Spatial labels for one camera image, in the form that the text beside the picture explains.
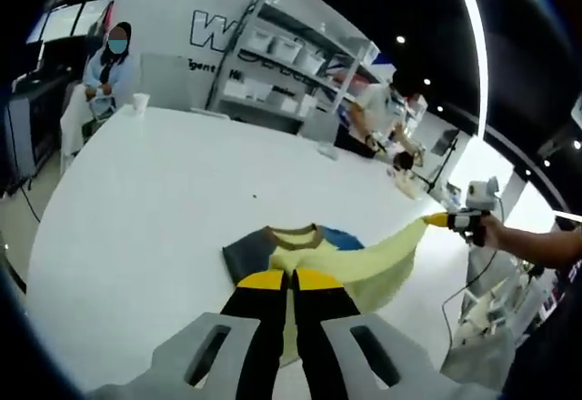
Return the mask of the person's right hand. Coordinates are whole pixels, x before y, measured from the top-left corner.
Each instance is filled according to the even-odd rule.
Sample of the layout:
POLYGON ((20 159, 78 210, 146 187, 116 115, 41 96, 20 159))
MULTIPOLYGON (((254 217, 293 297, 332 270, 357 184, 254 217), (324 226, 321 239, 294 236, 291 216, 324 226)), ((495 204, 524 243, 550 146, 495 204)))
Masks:
POLYGON ((485 246, 500 249, 505 227, 494 215, 482 215, 481 225, 485 227, 485 246))

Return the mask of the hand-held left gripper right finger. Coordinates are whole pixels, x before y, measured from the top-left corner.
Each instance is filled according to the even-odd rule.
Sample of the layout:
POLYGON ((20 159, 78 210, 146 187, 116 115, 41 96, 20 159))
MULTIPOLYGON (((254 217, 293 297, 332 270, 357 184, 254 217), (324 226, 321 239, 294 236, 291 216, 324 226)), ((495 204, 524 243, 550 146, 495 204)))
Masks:
POLYGON ((376 314, 362 315, 329 275, 293 273, 297 351, 313 399, 443 399, 425 350, 376 314))

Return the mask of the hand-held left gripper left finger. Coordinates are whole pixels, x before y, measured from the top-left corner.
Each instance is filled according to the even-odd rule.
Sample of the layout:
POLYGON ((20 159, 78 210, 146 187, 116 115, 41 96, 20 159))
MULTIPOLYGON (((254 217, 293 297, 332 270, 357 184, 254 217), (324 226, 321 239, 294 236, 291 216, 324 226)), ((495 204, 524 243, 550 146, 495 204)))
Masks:
POLYGON ((270 399, 283 353, 288 277, 241 281, 218 314, 206 312, 153 352, 150 367, 89 399, 270 399))

